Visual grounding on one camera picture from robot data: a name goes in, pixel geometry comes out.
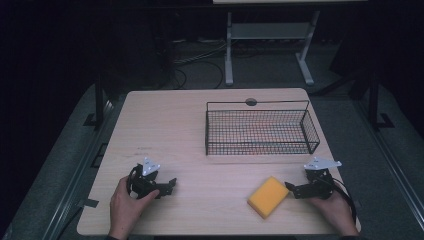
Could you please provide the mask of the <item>person's right hand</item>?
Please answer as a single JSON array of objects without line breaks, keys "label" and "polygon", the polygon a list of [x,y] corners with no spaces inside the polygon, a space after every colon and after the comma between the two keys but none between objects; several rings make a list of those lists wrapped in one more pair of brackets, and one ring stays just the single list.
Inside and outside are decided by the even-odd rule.
[{"label": "person's right hand", "polygon": [[351,215],[351,209],[340,193],[333,192],[325,200],[310,198],[308,202],[319,210],[341,237],[359,236],[359,231]]}]

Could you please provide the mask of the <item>aluminium floor rail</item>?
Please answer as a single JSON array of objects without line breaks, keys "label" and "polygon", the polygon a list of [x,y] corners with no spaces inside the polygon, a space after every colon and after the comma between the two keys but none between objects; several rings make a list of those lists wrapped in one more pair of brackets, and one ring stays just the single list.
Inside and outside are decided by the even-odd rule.
[{"label": "aluminium floor rail", "polygon": [[100,153],[106,149],[107,127],[113,109],[109,100],[96,107],[99,113],[89,113],[79,127],[81,139],[72,137],[65,141],[64,150],[69,155],[63,156],[62,160],[75,160],[75,163],[63,163],[51,170],[51,173],[55,173],[54,180],[61,180],[61,189],[57,190],[59,200],[42,234],[42,240],[60,240],[66,228],[84,208],[100,166]]},{"label": "aluminium floor rail", "polygon": [[405,172],[397,162],[396,155],[390,149],[389,145],[385,141],[383,135],[381,134],[381,127],[379,124],[373,124],[367,116],[367,110],[363,104],[359,101],[354,102],[355,109],[359,112],[366,128],[371,134],[374,142],[378,146],[380,152],[382,153],[388,169],[391,175],[398,186],[403,198],[405,199],[411,213],[416,219],[420,229],[424,232],[424,203],[421,201],[420,197],[417,195],[415,189],[411,185],[409,179],[407,178]]}]

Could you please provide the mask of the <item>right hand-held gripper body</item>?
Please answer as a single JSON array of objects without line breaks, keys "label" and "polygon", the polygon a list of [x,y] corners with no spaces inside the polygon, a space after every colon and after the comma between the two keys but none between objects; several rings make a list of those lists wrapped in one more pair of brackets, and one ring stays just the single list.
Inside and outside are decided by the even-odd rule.
[{"label": "right hand-held gripper body", "polygon": [[306,198],[318,197],[328,199],[334,189],[334,180],[330,174],[330,168],[341,166],[340,161],[314,157],[304,165],[308,183],[304,191]]}]

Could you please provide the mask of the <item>yellow sponge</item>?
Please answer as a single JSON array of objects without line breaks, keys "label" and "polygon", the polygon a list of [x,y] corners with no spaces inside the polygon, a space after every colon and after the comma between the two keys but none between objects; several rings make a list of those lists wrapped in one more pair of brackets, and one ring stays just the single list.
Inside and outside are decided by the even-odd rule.
[{"label": "yellow sponge", "polygon": [[286,198],[289,190],[275,177],[269,177],[247,200],[247,203],[266,219]]}]

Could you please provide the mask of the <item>black metal post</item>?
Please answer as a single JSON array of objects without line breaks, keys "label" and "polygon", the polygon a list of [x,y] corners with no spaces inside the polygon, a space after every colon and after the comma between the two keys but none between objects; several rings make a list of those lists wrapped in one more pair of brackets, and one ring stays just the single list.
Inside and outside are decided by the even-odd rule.
[{"label": "black metal post", "polygon": [[92,126],[98,130],[104,120],[104,101],[103,101],[103,88],[102,76],[99,75],[94,84],[95,87],[95,112],[87,115],[84,126]]},{"label": "black metal post", "polygon": [[379,104],[379,78],[376,73],[372,75],[369,86],[368,121],[375,131],[381,128],[393,128],[394,124],[386,113],[378,111]]}]

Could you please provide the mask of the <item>white metal stand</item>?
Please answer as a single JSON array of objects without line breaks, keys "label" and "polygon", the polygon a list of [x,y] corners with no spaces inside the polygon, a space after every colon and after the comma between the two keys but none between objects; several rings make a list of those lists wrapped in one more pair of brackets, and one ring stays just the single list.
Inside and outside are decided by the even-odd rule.
[{"label": "white metal stand", "polygon": [[303,40],[303,48],[295,54],[295,57],[305,83],[308,86],[314,84],[306,63],[306,57],[320,16],[319,11],[313,13],[309,22],[295,23],[235,23],[232,16],[231,12],[227,13],[226,53],[224,56],[225,83],[227,86],[234,84],[232,44],[236,40]]}]

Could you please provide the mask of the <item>person's left hand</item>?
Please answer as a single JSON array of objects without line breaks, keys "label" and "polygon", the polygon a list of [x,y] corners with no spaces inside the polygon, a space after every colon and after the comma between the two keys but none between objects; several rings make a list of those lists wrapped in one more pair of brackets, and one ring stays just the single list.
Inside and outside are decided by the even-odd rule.
[{"label": "person's left hand", "polygon": [[141,199],[134,199],[127,192],[127,181],[127,177],[119,180],[110,200],[108,237],[114,240],[127,240],[143,211],[159,194],[158,190],[154,190]]}]

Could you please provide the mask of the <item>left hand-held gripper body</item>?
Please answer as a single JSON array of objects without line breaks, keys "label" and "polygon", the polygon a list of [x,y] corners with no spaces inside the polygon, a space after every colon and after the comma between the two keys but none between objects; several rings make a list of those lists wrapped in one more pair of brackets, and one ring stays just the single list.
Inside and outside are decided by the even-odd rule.
[{"label": "left hand-held gripper body", "polygon": [[163,196],[160,186],[155,182],[160,165],[145,157],[143,163],[138,163],[129,173],[127,192],[135,199],[141,199],[154,190],[158,190],[157,199]]}]

